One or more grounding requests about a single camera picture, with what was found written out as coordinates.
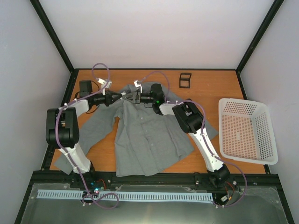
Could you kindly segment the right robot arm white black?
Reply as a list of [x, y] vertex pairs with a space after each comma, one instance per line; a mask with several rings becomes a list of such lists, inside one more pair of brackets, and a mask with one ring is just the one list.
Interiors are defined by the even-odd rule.
[[122, 99], [133, 104], [151, 103], [156, 114], [174, 116], [182, 131], [193, 139], [202, 154], [211, 186], [215, 189], [223, 187], [230, 177], [230, 171], [209, 139], [203, 111], [190, 99], [182, 102], [167, 100], [160, 84], [152, 84], [148, 93], [142, 90], [138, 82], [135, 82], [135, 86], [137, 90], [123, 93]]

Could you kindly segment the black brooch box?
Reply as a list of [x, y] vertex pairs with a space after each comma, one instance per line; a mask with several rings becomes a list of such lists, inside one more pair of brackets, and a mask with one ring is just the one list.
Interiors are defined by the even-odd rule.
[[185, 73], [185, 72], [180, 73], [179, 87], [180, 88], [190, 89], [190, 87], [191, 87], [191, 77], [192, 77], [191, 73]]

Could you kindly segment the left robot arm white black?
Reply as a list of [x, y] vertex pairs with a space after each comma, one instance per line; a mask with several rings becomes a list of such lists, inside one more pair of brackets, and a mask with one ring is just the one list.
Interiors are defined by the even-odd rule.
[[79, 144], [78, 117], [90, 111], [93, 106], [110, 106], [122, 97], [121, 94], [109, 90], [112, 85], [109, 80], [99, 78], [95, 84], [101, 86], [93, 93], [92, 80], [81, 81], [75, 98], [59, 108], [49, 109], [46, 119], [47, 143], [64, 155], [71, 171], [82, 174], [80, 181], [87, 188], [96, 185], [97, 176], [92, 162], [87, 159]]

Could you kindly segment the grey button-up shirt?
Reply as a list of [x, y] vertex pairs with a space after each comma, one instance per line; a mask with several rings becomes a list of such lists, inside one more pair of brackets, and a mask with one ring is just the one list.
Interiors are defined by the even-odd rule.
[[79, 144], [85, 154], [112, 132], [116, 117], [119, 123], [114, 148], [118, 177], [157, 174], [194, 151], [175, 116], [161, 116], [143, 104], [119, 99], [109, 107], [100, 105], [82, 125]]

